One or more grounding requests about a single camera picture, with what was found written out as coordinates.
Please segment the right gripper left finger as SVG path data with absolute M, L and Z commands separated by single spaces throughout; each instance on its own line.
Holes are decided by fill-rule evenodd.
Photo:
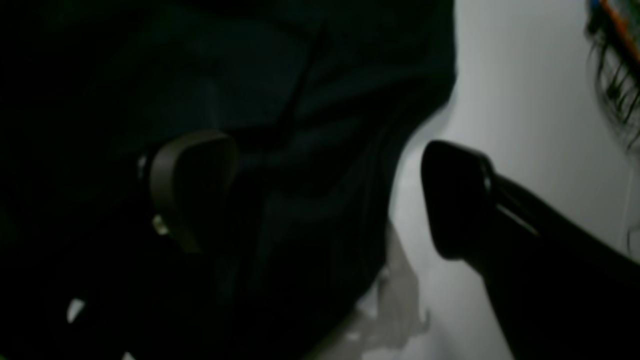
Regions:
M 151 227 L 187 254 L 212 251 L 237 171 L 236 142 L 197 130 L 153 146 L 137 164 L 151 207 Z

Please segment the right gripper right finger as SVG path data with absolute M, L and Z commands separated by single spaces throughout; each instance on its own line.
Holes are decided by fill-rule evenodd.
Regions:
M 516 360 L 637 360 L 639 264 L 494 171 L 484 153 L 426 145 L 421 180 L 439 255 L 482 277 Z

